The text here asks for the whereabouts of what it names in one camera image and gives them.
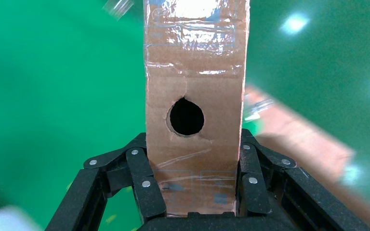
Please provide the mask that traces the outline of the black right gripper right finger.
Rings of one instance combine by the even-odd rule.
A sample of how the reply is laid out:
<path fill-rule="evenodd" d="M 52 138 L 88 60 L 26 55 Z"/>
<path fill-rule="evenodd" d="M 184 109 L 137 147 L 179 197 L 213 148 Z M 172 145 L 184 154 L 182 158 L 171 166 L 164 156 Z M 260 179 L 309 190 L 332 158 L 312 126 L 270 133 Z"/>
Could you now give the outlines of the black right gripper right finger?
<path fill-rule="evenodd" d="M 369 231 L 370 227 L 296 162 L 241 132 L 238 215 L 273 219 L 272 230 Z"/>

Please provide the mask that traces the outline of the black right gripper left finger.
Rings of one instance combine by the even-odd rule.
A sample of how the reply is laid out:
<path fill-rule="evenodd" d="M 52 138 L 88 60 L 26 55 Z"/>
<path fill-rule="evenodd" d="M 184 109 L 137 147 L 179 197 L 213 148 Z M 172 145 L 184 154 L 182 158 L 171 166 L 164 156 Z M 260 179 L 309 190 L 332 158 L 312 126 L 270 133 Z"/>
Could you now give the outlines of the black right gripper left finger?
<path fill-rule="evenodd" d="M 166 205 L 147 158 L 145 133 L 123 148 L 86 160 L 46 227 L 48 231 L 96 231 L 107 200 L 132 187 L 142 224 L 166 217 Z"/>

